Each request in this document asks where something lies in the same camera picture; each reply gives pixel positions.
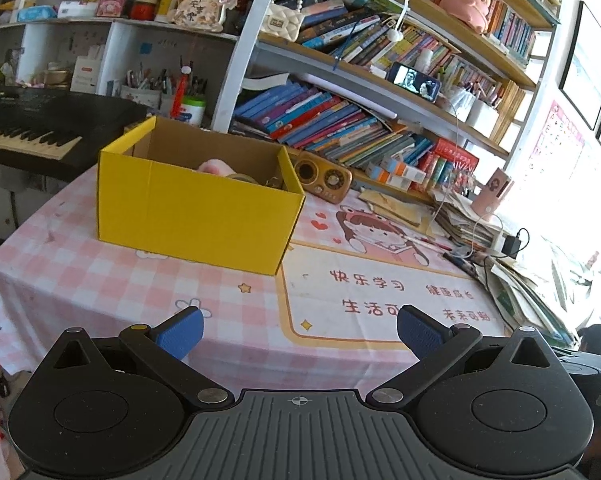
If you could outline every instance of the red bottle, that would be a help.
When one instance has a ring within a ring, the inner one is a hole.
[[[144,20],[151,22],[156,12],[156,2],[158,0],[136,0],[130,12],[132,20]]]

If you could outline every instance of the table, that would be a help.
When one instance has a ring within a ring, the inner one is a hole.
[[[0,247],[0,363],[10,373],[34,370],[69,326],[114,336],[189,304],[206,319],[186,361],[234,394],[359,388],[365,395],[416,362],[395,330],[405,303],[447,325],[469,319],[487,335],[504,334],[477,282],[406,241],[415,233],[370,213],[356,192],[340,206],[307,197],[273,277],[100,242],[95,189],[92,168]]]

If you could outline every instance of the pink plush toy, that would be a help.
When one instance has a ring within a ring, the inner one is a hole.
[[[201,173],[211,173],[212,175],[218,176],[229,176],[234,174],[235,171],[232,170],[229,165],[222,160],[218,160],[218,158],[210,158],[210,160],[206,160],[199,167],[198,170]]]
[[[491,0],[441,0],[439,5],[478,34],[487,30]]]

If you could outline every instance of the smartphone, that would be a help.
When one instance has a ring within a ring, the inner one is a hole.
[[[440,81],[397,61],[387,72],[386,79],[432,103],[440,91]]]

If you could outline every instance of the yellow cardboard box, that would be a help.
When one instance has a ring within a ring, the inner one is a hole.
[[[284,189],[192,171],[219,158]],[[284,147],[150,118],[100,152],[98,238],[125,247],[273,275],[305,194]]]

